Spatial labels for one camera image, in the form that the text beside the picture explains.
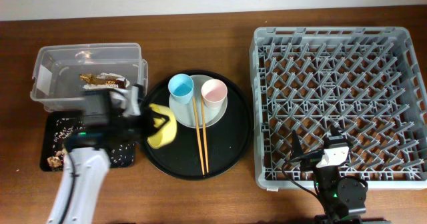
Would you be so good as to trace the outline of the yellow plastic bowl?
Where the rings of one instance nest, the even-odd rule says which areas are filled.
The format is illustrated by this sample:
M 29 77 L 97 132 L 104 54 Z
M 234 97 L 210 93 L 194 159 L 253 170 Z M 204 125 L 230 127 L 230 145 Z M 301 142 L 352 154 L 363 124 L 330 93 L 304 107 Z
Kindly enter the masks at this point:
M 169 122 L 156 134 L 148 134 L 147 142 L 150 147 L 159 149 L 170 144 L 177 135 L 177 121 L 173 111 L 166 106 L 158 104 L 149 104 L 150 110 L 167 115 Z

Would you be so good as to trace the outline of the light blue plastic cup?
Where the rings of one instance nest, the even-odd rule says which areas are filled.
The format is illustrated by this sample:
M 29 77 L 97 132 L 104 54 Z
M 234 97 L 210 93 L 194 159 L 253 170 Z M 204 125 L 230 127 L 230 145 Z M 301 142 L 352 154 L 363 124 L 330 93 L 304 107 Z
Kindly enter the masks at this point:
M 181 104 L 187 104 L 193 97 L 194 82 L 186 74 L 180 73 L 174 75 L 168 83 L 168 90 L 171 96 Z

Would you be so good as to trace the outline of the wooden chopstick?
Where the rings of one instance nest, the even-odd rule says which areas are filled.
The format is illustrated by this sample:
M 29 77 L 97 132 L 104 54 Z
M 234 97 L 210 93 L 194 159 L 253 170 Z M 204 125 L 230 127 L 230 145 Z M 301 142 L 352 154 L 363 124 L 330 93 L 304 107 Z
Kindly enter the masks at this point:
M 196 135 L 197 135 L 197 146 L 198 146 L 198 150 L 199 150 L 199 159 L 200 159 L 201 171 L 202 171 L 202 175 L 205 175 L 205 167 L 203 164 L 203 149 L 201 146 L 201 136 L 200 136 L 200 132 L 199 132 L 197 105 L 196 105 L 194 96 L 192 97 L 192 103 L 193 103 L 193 113 L 194 113 L 194 119 L 195 119 L 195 130 L 196 130 Z
M 204 111 L 204 101 L 203 97 L 200 96 L 201 101 L 201 116 L 202 116 L 202 131 L 203 131 L 203 145 L 204 145 L 204 154 L 205 154 L 205 167 L 206 173 L 209 173 L 209 161 L 208 161 L 208 152 L 207 152 L 207 136 L 206 136 L 206 126 L 205 126 L 205 111 Z

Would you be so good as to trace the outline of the pink plastic cup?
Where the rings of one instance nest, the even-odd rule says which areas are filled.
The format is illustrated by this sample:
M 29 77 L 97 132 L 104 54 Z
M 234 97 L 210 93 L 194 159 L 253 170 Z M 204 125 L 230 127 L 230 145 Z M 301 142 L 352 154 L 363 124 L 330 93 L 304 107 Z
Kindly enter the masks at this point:
M 226 99 L 228 88 L 219 79 L 210 79 L 201 86 L 201 96 L 205 105 L 210 109 L 218 109 Z

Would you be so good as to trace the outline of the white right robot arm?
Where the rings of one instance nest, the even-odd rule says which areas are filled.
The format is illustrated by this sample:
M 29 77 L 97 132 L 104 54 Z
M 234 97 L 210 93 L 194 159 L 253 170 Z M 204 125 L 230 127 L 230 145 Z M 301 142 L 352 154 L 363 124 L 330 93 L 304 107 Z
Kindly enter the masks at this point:
M 330 135 L 325 137 L 324 146 L 308 153 L 303 152 L 299 136 L 292 131 L 292 154 L 282 165 L 299 163 L 300 171 L 314 174 L 314 191 L 306 189 L 284 170 L 284 176 L 300 189 L 313 195 L 324 210 L 323 215 L 314 217 L 315 223 L 362 223 L 365 214 L 365 201 L 368 182 L 355 176 L 341 176 L 341 167 L 353 145 L 338 129 L 331 127 Z

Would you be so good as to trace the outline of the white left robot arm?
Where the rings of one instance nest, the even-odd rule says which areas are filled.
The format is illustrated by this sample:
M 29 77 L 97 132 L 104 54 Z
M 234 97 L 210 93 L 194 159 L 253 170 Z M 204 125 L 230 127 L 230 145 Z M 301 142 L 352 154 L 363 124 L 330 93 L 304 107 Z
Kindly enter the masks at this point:
M 48 223 L 92 222 L 112 151 L 119 145 L 151 139 L 158 148 L 175 139 L 173 111 L 143 105 L 141 90 L 141 85 L 134 85 L 83 92 L 83 127 L 64 141 L 63 174 Z

